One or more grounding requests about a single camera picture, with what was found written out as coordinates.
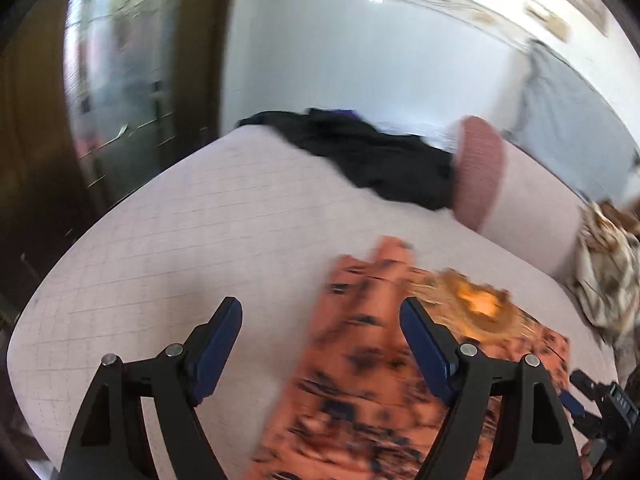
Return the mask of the person's right hand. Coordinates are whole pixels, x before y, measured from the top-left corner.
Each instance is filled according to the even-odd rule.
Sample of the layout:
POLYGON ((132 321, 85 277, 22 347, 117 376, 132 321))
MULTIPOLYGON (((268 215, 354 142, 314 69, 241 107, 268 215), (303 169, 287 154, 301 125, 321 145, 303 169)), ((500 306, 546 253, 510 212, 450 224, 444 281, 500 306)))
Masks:
POLYGON ((617 455, 603 439, 589 440, 579 452, 580 469, 584 479, 615 479, 617 455))

